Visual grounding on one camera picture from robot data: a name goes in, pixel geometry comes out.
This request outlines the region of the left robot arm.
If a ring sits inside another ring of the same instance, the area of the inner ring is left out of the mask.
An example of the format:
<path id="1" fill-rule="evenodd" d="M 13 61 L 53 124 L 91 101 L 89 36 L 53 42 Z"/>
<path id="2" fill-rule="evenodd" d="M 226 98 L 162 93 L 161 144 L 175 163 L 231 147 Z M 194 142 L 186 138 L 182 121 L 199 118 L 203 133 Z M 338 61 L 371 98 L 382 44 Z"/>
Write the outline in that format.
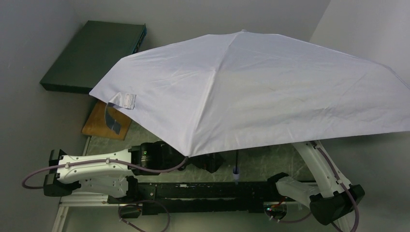
<path id="1" fill-rule="evenodd" d="M 43 193 L 63 197 L 74 192 L 93 192 L 130 201 L 136 197 L 136 176 L 183 171 L 190 164 L 214 173 L 224 162 L 220 153 L 187 158 L 164 141 L 89 157 L 56 149 L 51 151 L 48 162 L 56 169 L 45 176 Z"/>

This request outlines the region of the lilac umbrella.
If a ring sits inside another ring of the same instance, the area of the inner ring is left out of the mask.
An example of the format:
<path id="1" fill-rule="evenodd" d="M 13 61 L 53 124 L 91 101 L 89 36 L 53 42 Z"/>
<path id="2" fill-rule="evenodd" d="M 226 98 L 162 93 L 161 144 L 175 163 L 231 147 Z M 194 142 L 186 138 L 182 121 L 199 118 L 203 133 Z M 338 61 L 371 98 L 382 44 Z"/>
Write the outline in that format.
<path id="1" fill-rule="evenodd" d="M 280 34 L 129 55 L 90 95 L 187 157 L 410 129 L 410 87 L 391 68 Z"/>

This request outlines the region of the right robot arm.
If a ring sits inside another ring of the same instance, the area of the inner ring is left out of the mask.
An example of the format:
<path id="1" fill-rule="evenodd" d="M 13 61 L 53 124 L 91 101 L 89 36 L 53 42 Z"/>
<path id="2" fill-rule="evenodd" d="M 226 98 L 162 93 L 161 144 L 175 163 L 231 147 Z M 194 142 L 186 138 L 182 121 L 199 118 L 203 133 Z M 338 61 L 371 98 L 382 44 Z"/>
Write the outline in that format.
<path id="1" fill-rule="evenodd" d="M 293 144 L 311 171 L 316 185 L 297 181 L 286 173 L 270 177 L 273 193 L 288 197 L 309 208 L 322 225 L 333 225 L 339 232 L 358 229 L 359 202 L 365 196 L 361 185 L 354 185 L 332 161 L 320 141 Z"/>

